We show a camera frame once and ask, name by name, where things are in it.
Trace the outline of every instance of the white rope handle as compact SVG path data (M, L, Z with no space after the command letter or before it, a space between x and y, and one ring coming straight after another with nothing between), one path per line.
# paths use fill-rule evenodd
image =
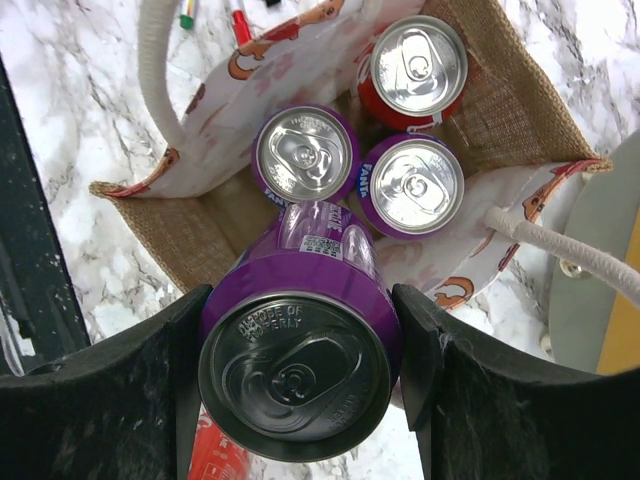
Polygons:
M640 308L640 273L608 253L495 206L485 213L484 223L517 242L529 243L578 265L604 280Z
M143 0L138 21L138 80L142 97L169 145L180 150L186 133L167 90L169 33L179 0Z

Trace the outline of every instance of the soda can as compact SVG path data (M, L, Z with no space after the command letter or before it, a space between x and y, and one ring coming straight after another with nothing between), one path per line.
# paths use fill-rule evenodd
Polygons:
M249 452L235 445L204 411L198 417L188 480L248 480Z
M340 201L355 185L359 162L351 126L319 105L297 105L276 113L258 133L251 157L259 187L280 207Z
M394 238L420 238L456 214L462 168L435 137L401 133L376 145L360 167L358 199L367 220Z
M409 133L442 123L458 107L467 53L449 25L415 15L389 26L360 59L362 104L381 123Z
M402 332L371 235L347 209L291 204L203 309L202 401L234 442L311 462L382 420Z

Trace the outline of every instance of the jute bag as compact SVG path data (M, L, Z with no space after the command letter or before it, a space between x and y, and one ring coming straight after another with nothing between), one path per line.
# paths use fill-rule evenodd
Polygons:
M465 198L454 220L427 239L378 237L383 277L389 284L412 284L454 308L496 278L518 241L529 241L561 256L568 248L569 259L590 270L604 261L606 271L596 273L616 288L622 282L640 302L637 272L621 262L599 252L596 261L594 252L583 249L576 254L576 245L564 240L558 247L557 237L548 238L553 232L544 232L544 241L537 231L523 236L520 221L535 227L568 177L606 171L611 164L587 145L497 0L326 0L216 67L182 121L166 87L176 3L143 1L139 23L142 93L170 147L143 182L94 183L91 191L116 206L181 290L216 285L275 216L277 208L247 168L251 142L269 115L292 103L328 105L349 119L364 153L390 133L350 93L357 66L387 25L423 13L451 25L468 52L461 107L430 130L460 160ZM347 203L358 213L354 200Z

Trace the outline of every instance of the red marker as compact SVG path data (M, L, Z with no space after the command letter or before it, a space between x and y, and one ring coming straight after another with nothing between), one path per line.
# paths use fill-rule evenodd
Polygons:
M227 0L227 2L233 19L231 24L233 33L236 35L238 47L241 47L251 41L251 30L249 30L249 23L242 8L242 0Z

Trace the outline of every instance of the yellow object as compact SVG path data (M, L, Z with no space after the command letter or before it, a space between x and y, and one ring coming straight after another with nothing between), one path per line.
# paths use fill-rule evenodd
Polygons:
M640 270L640 210L625 262ZM609 375L640 366L640 310L619 293L611 309L598 373Z

